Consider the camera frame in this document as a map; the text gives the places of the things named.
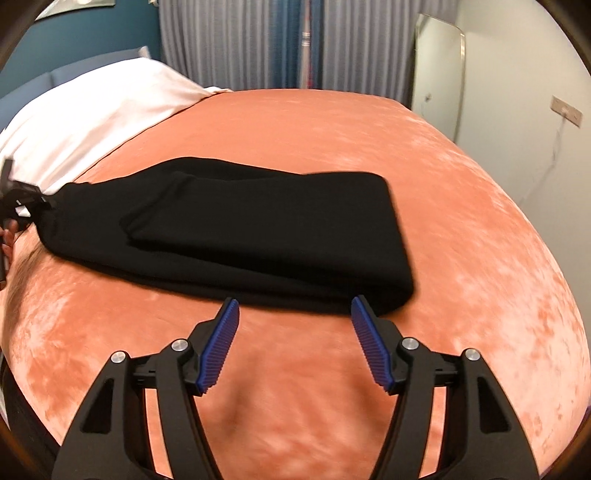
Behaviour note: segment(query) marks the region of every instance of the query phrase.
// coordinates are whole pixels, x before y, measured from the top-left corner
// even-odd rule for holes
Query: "black cloth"
[[[386,181],[178,158],[102,183],[67,184],[31,212],[55,255],[198,297],[349,313],[402,306],[413,278]]]
[[[60,446],[25,399],[8,365],[3,364],[2,367],[0,368],[0,387],[2,387],[6,403],[10,433],[18,442],[17,449],[26,452],[26,457],[31,462],[29,467],[41,474],[35,475],[35,479],[51,478],[51,472]],[[8,476],[2,476],[2,478],[31,480],[31,477],[20,474],[11,476],[9,465],[6,466],[4,463],[0,463],[0,465],[2,466],[0,472],[8,474]]]

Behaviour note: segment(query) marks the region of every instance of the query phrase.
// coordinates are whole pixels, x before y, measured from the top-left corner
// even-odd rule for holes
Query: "black clamp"
[[[146,388],[157,390],[174,479],[223,480],[193,396],[217,381],[238,320],[238,302],[228,299],[215,319],[156,355],[115,352],[74,417],[52,480],[165,479],[154,471]],[[364,297],[354,299],[352,320],[376,382],[399,395],[370,480],[419,478],[435,387],[447,388],[446,418],[438,469],[426,479],[538,480],[519,419],[478,351],[432,352],[377,318]]]

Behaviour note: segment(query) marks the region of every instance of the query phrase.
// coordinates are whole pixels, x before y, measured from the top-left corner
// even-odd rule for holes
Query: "mirror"
[[[465,76],[465,37],[455,25],[420,14],[415,27],[413,112],[457,140]]]
[[[41,12],[37,20],[80,8],[112,7],[114,5],[115,0],[54,0]]]

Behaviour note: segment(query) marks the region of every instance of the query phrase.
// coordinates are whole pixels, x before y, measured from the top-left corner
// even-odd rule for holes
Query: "electrical cord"
[[[530,189],[520,198],[517,202],[517,206],[521,207],[529,198],[530,196],[546,181],[548,175],[556,168],[558,164],[558,155],[560,154],[560,147],[562,146],[562,135],[564,132],[564,126],[566,124],[566,109],[562,110],[562,121],[560,122],[560,126],[556,132],[556,137],[554,139],[554,147],[552,149],[552,161],[550,165],[546,168],[543,175],[540,179],[530,187]]]

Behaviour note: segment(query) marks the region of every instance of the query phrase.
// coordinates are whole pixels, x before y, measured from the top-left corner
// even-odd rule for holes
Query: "curtain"
[[[160,0],[166,63],[202,86],[297,86],[300,0]]]
[[[455,23],[459,0],[312,0],[317,87],[404,101],[420,13]],[[322,44],[314,46],[314,39]]]

